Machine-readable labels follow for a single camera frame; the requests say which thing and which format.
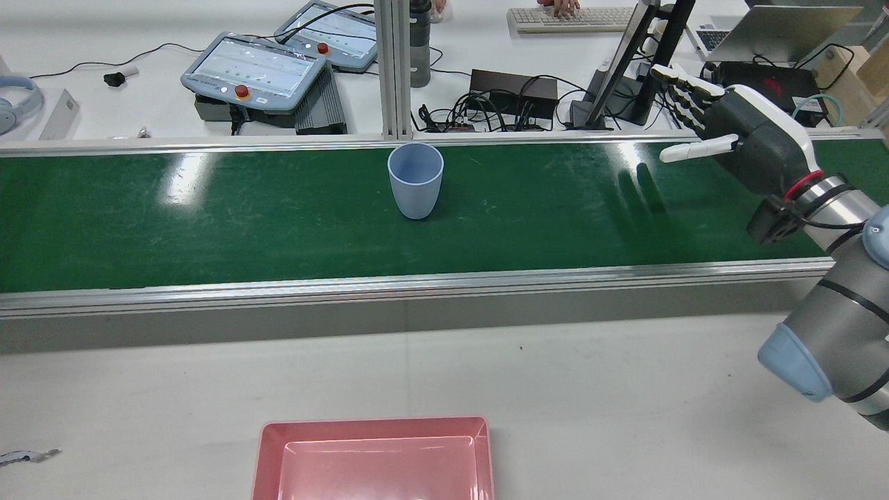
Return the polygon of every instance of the human hand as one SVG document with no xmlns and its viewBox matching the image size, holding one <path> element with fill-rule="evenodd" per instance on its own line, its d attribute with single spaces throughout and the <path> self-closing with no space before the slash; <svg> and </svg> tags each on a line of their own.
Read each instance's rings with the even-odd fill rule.
<svg viewBox="0 0 889 500">
<path fill-rule="evenodd" d="M 572 14 L 574 9 L 580 9 L 581 3 L 578 0 L 537 0 L 537 3 L 543 6 L 553 5 L 553 15 Z"/>
</svg>

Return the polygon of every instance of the plastic tray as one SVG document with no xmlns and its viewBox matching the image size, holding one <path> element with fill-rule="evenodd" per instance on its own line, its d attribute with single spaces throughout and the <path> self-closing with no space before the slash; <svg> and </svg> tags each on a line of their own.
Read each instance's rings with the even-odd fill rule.
<svg viewBox="0 0 889 500">
<path fill-rule="evenodd" d="M 253 500 L 493 500 L 481 416 L 267 423 Z"/>
</svg>

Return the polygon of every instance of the light blue cup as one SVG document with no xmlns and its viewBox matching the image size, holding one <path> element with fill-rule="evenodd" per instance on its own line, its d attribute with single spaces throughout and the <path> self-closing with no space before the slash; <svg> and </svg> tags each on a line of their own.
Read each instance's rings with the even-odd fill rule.
<svg viewBox="0 0 889 500">
<path fill-rule="evenodd" d="M 389 153 L 387 163 L 398 210 L 414 220 L 431 214 L 445 170 L 445 159 L 438 149 L 425 142 L 408 142 Z"/>
</svg>

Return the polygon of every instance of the white table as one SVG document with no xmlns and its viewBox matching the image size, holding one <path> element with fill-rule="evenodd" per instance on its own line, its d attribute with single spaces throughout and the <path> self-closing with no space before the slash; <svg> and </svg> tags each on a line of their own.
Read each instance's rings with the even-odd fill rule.
<svg viewBox="0 0 889 500">
<path fill-rule="evenodd" d="M 500 500 L 885 500 L 885 434 L 757 364 L 783 317 L 0 357 L 0 452 L 62 450 L 0 492 L 244 499 L 267 421 L 480 414 Z"/>
<path fill-rule="evenodd" d="M 269 35 L 298 8 L 297 4 L 257 0 L 216 2 L 109 2 L 83 0 L 11 0 L 0 19 L 0 50 L 13 72 L 53 73 L 87 60 L 122 62 L 164 42 L 203 49 L 220 32 Z M 633 0 L 588 0 L 589 6 L 627 4 Z M 432 27 L 432 45 L 444 51 L 436 65 L 469 72 L 473 68 L 519 74 L 551 74 L 586 87 L 601 60 L 613 54 L 620 33 L 533 35 L 510 33 L 509 7 L 534 5 L 533 0 L 451 0 L 448 16 Z M 697 8 L 728 4 L 746 8 L 742 0 L 699 2 Z M 67 88 L 82 109 L 71 139 L 134 136 L 142 126 L 158 138 L 184 139 L 226 136 L 228 123 L 206 123 L 194 109 L 194 94 L 179 77 L 196 55 L 167 47 L 133 64 L 139 68 L 119 88 L 108 87 L 102 75 L 108 67 L 81 67 L 61 77 L 42 78 L 40 85 Z M 683 38 L 676 60 L 697 70 L 701 61 Z M 379 135 L 381 131 L 379 79 L 372 75 L 336 75 L 350 133 Z M 425 88 L 412 92 L 412 108 L 448 107 L 469 89 L 469 78 L 435 73 Z M 572 90 L 560 84 L 560 92 Z M 565 99 L 560 115 L 566 118 Z M 655 128 L 668 129 L 665 118 Z M 292 130 L 251 123 L 243 135 L 280 134 Z"/>
</svg>

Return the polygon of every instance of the blue cable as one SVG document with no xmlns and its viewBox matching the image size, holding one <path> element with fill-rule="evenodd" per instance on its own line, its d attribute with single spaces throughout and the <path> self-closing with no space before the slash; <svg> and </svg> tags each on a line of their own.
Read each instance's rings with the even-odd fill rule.
<svg viewBox="0 0 889 500">
<path fill-rule="evenodd" d="M 827 99 L 837 106 L 837 123 L 834 126 L 841 126 L 843 124 L 843 105 L 840 104 L 834 96 L 827 95 L 826 93 L 816 93 L 815 95 L 806 97 L 799 104 L 797 104 L 797 108 L 793 110 L 793 113 L 790 115 L 790 117 L 796 119 L 799 110 L 802 109 L 803 106 L 808 104 L 809 101 L 814 101 L 816 99 Z"/>
</svg>

